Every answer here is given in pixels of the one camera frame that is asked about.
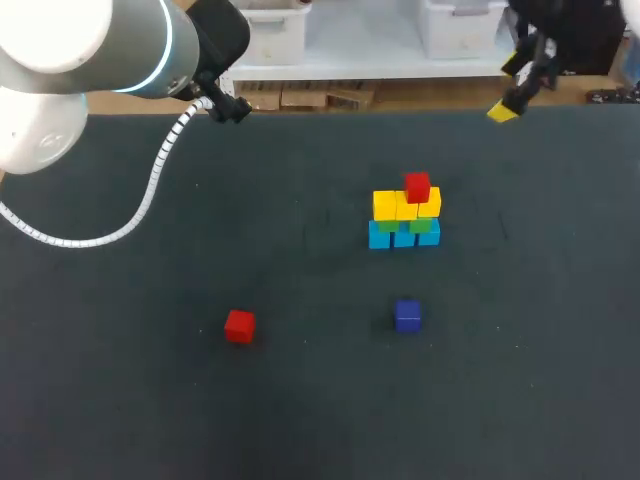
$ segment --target cyan block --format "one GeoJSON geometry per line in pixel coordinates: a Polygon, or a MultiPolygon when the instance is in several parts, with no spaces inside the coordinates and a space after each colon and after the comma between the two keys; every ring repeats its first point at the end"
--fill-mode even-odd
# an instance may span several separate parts
{"type": "Polygon", "coordinates": [[[398,333],[416,333],[420,331],[422,320],[420,302],[417,300],[398,300],[395,310],[395,327],[398,333]]]}
{"type": "Polygon", "coordinates": [[[379,250],[391,247],[391,234],[382,233],[375,220],[369,221],[369,248],[379,250]]]}
{"type": "Polygon", "coordinates": [[[429,233],[421,233],[418,235],[419,247],[435,247],[440,245],[440,222],[437,218],[431,221],[431,230],[429,233]]]}
{"type": "Polygon", "coordinates": [[[393,235],[393,246],[395,248],[413,247],[416,244],[416,235],[409,232],[409,223],[402,222],[400,228],[393,235]]]}

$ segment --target red block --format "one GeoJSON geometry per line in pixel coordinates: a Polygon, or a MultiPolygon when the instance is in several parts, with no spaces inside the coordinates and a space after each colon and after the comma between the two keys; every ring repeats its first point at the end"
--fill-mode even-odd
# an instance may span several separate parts
{"type": "Polygon", "coordinates": [[[426,203],[429,201],[431,183],[427,173],[408,173],[405,177],[407,203],[426,203]]]}
{"type": "Polygon", "coordinates": [[[256,317],[253,313],[231,310],[224,334],[231,343],[251,343],[256,329],[256,317]]]}

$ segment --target green block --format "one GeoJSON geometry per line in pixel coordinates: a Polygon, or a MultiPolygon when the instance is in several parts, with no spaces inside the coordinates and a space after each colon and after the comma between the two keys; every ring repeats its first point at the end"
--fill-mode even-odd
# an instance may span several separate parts
{"type": "Polygon", "coordinates": [[[429,233],[431,231],[431,218],[419,218],[409,223],[409,233],[429,233]]]}
{"type": "Polygon", "coordinates": [[[376,222],[380,233],[396,233],[400,230],[400,222],[376,222]]]}

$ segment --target shelf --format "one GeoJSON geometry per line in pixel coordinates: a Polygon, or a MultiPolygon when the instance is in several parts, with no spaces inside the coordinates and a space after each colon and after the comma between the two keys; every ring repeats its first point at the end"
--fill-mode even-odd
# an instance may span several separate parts
{"type": "Polygon", "coordinates": [[[413,2],[388,0],[321,0],[307,24],[305,57],[298,65],[237,64],[229,80],[341,80],[502,75],[513,51],[508,28],[498,34],[487,58],[430,60],[412,12],[413,2]]]}

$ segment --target white storage bin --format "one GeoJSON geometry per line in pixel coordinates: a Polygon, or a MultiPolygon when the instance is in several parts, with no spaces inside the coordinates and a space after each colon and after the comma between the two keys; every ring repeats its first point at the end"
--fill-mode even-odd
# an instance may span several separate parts
{"type": "Polygon", "coordinates": [[[295,65],[304,55],[311,5],[282,10],[241,10],[251,27],[251,41],[240,59],[246,65],[295,65]]]}
{"type": "Polygon", "coordinates": [[[491,55],[506,1],[418,0],[420,34],[429,58],[491,55]]]}

